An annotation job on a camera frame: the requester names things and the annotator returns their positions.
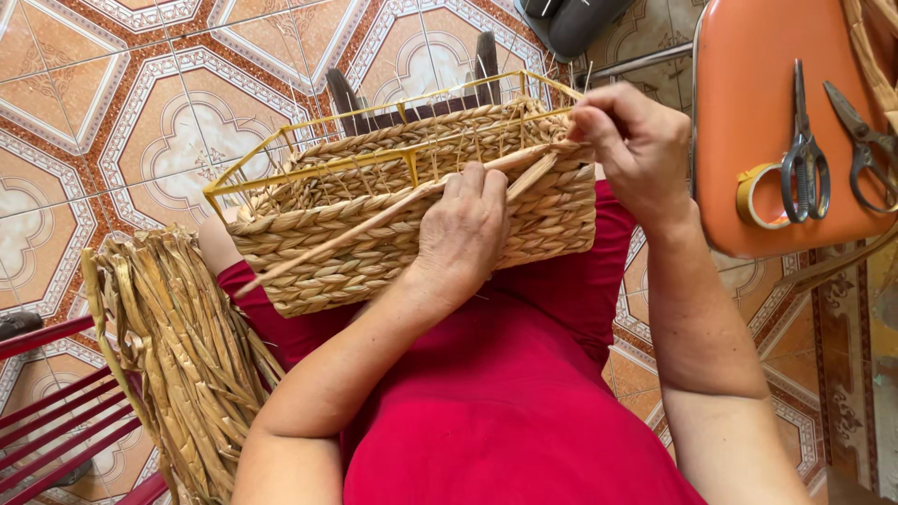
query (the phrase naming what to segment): basket rim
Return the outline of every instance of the basket rim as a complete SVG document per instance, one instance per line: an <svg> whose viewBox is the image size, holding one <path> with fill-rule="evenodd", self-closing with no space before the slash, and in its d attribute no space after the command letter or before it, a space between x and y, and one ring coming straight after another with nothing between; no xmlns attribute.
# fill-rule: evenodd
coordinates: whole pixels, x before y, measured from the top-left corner
<svg viewBox="0 0 898 505"><path fill-rule="evenodd" d="M241 192L241 191L249 190L249 189L258 189L261 187L268 186L270 184L292 182L292 181L297 181L300 179L305 179L307 177L319 176L319 175L321 175L322 169L326 170L326 171L331 171L331 172L340 172L340 171L346 170L348 168L355 168L356 166L367 166L370 164L378 164L380 162L391 161L391 160L396 160L396 159L403 160L405 162L405 164L409 167L409 172L411 174L411 187L412 188L418 187L418 172L416 170L417 159L416 159L415 154L417 153L417 151L419 151L421 149L432 147L434 144L434 141L421 142L414 146L395 147L392 149L385 149L376 154L369 153L366 155L354 156L351 159L340 158L338 160L331 160L327 163L316 164L315 166L306 167L302 170L292 171L289 173L284 172L284 171L282 171L281 173L274 173L267 177L262 177L259 179L255 179L253 181L246 180L246 176L244 174L243 178L244 178L244 180L246 180L246 182L237 182L237 183L230 183L230 184L227 182L231 178L231 176L233 176L235 173L240 172L242 174L243 166L247 162L249 162L255 155L257 155L260 151L266 150L266 148L269 146L269 144L278 140L279 137L282 137L286 141L286 145L290 149L290 152L294 153L295 149L294 149L293 144L290 143L289 137L287 137L287 135L286 135L287 132L294 131L294 130L300 129L300 128L310 127L312 125L323 123L324 121L339 120L339 119L354 116L357 114L359 114L359 115L365 114L368 112L387 109L387 108L391 108L391 107L395 107L396 110L399 112L400 116L402 117L403 123L408 124L408 122L406 121L406 118L405 118L405 113L404 113L405 112L404 104L406 102L414 102L417 100L437 96L440 94L457 92L457 91L460 91L465 88L470 88L470 87L475 87L475 86L478 86L481 84L490 83L490 82L497 81L499 79L504 79L506 77L513 76L513 75L517 75L519 77L520 87L521 87L520 91L521 91L521 94L524 96L529 96L529 94L527 92L527 85L525 84L525 78L531 77L532 79L535 79L535 80L539 81L540 83L543 83L543 84L548 85L549 87L555 88L559 92L564 93L565 95L569 96L570 98L573 98L574 100L579 100L579 99L583 98L582 93L570 88L569 86L566 86L557 81L553 81L545 76L535 74L534 72L531 72L530 70L521 69L521 70L513 70L513 71L505 72L504 74L500 74L500 75L491 75L489 77L477 79L477 80L471 81L469 83L458 84L451 88L445 88L443 90L434 91L434 92L426 93L426 94L421 94L419 96L412 97L412 98L404 98L404 99L398 100L397 102L389 103L386 105L372 106L372 107L368 107L366 109L359 109L358 111L345 112L343 114L329 116L327 118L319 118L317 120L310 120L310 121L306 121L306 122L302 122L302 123L296 123L293 125L284 126L284 127L278 128L276 132L274 132L268 138L266 138L261 143L259 143L249 153L247 153L239 161L237 161L237 163L230 166L221 175L219 175L214 181L210 182L203 189L203 196L206 198L206 200L209 202L209 204L215 210L215 212L219 216L219 218L221 218L222 221L225 221L225 219L222 215L222 210L221 210L220 206L218 205L218 201L216 200L217 196L233 194L236 192ZM539 119L546 118L549 116L564 113L569 110L570 110L570 107L559 108L559 109L547 111L547 112L544 112L541 114L535 114L533 116L527 117L526 119L509 120L509 121L497 123L495 125L485 127L483 129L479 129L478 131L491 131L492 129L496 129L496 128L507 128L508 126L513 125L513 124L517 125L519 123L523 123L526 121L539 120ZM463 132L457 133L457 134L451 135L449 137L440 138L436 142L438 144L439 142L456 139L463 135L464 135ZM269 156L269 160L270 160L270 154L267 150L266 150L266 154Z"/></svg>

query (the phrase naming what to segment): wooden stool leg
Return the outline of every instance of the wooden stool leg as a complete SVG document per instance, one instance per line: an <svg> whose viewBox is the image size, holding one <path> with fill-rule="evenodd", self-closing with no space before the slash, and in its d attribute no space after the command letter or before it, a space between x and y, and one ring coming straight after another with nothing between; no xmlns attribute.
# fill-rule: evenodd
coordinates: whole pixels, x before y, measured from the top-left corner
<svg viewBox="0 0 898 505"><path fill-rule="evenodd" d="M484 31L477 36L477 61L474 62L474 77L482 79L499 74L499 63L496 56L496 35L492 31ZM502 103L499 82L493 81L477 86L477 98L480 105L499 105Z"/></svg>
<svg viewBox="0 0 898 505"><path fill-rule="evenodd" d="M339 68L329 69L327 79L330 96L334 99L338 114L360 111L362 109L356 97L356 92L352 90L349 81ZM360 116L355 116L355 120L352 117L341 118L340 122L343 124L343 130L346 132L347 137L355 137L370 131L367 124L365 124L365 120Z"/></svg>

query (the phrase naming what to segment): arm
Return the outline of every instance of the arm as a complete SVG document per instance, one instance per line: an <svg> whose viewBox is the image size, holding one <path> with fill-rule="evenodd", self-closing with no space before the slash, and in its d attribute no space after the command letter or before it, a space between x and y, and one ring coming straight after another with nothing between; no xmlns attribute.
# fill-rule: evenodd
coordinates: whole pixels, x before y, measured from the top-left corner
<svg viewBox="0 0 898 505"><path fill-rule="evenodd" d="M754 343L711 260L689 198L689 118L629 85L571 117L648 241L649 315L677 462L708 503L808 503L779 441Z"/></svg>
<svg viewBox="0 0 898 505"><path fill-rule="evenodd" d="M265 403L243 447L235 505L342 502L337 436L418 336L483 284L507 236L506 186L481 164L450 177L421 222L418 258Z"/></svg>

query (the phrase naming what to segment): tape roll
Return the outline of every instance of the tape roll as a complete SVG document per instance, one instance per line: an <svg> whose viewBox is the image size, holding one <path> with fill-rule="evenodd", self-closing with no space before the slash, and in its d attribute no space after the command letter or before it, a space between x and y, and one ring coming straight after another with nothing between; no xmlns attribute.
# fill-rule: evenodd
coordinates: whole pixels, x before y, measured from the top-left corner
<svg viewBox="0 0 898 505"><path fill-rule="evenodd" d="M767 220L758 215L758 212L755 210L754 206L754 191L758 185L758 182L764 179L764 176L767 175L767 173L771 170L779 171L780 168L782 168L782 164L778 163L759 164L752 170L749 170L748 172L742 172L738 175L739 189L736 190L735 207L739 212L739 217L745 223L749 225L757 225L768 230L779 230L780 228L789 225L788 216L786 215L785 209L782 208L782 200L779 196L778 173L775 177L777 185L775 201L777 201L779 204L781 214L778 217L774 217L772 220ZM775 214L775 212L765 212L764 214L773 215Z"/></svg>

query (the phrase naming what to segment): red chair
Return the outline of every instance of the red chair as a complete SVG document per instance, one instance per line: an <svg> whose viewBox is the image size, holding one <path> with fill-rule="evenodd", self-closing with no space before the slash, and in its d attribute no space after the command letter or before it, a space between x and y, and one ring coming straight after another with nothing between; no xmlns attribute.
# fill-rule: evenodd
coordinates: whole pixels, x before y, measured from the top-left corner
<svg viewBox="0 0 898 505"><path fill-rule="evenodd" d="M2 341L0 342L0 360L9 359L17 354L36 349L44 344L48 344L53 341L64 339L69 335L87 330L91 327L93 327L93 320L89 315L86 315L77 319L65 321L64 323L55 324L47 328L42 328L40 330L37 330L36 332L20 335L8 341ZM95 385L95 387L88 391L83 391L83 389L91 385ZM59 419L61 416L74 411L78 407L98 398L101 394L111 391L116 386L118 386L118 383L116 383L115 379L112 378L109 367L103 367L91 373L90 375L59 389L55 393L41 398L37 402L32 403L27 407L3 416L2 418L0 418L0 430L14 425L16 422L21 421L28 416L41 411L42 409L52 405L53 403L59 402L63 399L67 399L66 403L57 407L56 409L45 412L38 418L28 422L24 426L12 430L0 437L0 447L8 447L17 439L21 439L29 433L32 433L34 430L37 430L38 428L45 426L56 419ZM94 405L84 412L78 413L77 415L72 417L72 419L63 422L62 424L56 426L54 429L40 435L27 444L20 446L15 450L7 451L7 454L5 456L0 457L0 470L11 466L18 461L21 461L26 456L34 454L35 451L37 451L41 447L46 446L50 441L66 435L70 430L76 428L77 426L80 426L84 422L93 420L93 424L87 429L77 433L72 438L67 439L59 445L53 447L45 454L37 457L32 462L20 468L14 474L0 479L0 493L11 490L16 486L16 484L21 483L24 479L33 475L48 462L64 455L74 447L77 447L79 444L84 443L90 437L108 428L115 421L118 421L128 415L132 411L130 405L115 408L118 407L117 403L121 402L124 399L124 393L114 394L110 398L99 402L97 405ZM117 440L121 439L122 437L136 429L138 426L140 426L140 420L137 418L126 422L121 427L112 431L109 435L103 437L95 444L87 447L84 451L78 453L58 468L55 468L51 472L44 474L39 479L31 483L28 487L16 493L5 503L5 505L22 505L28 502L32 498L44 492L44 490L46 490L53 482L58 480L60 477L77 468L85 461L91 459L97 453L99 453L106 447L109 447L111 444L115 443ZM149 478L145 479L136 488L131 490L131 492L129 492L121 501L119 501L119 504L149 505L157 498L162 496L166 491L168 491L168 487L165 485L165 481L163 480L162 475L159 472L156 472Z"/></svg>

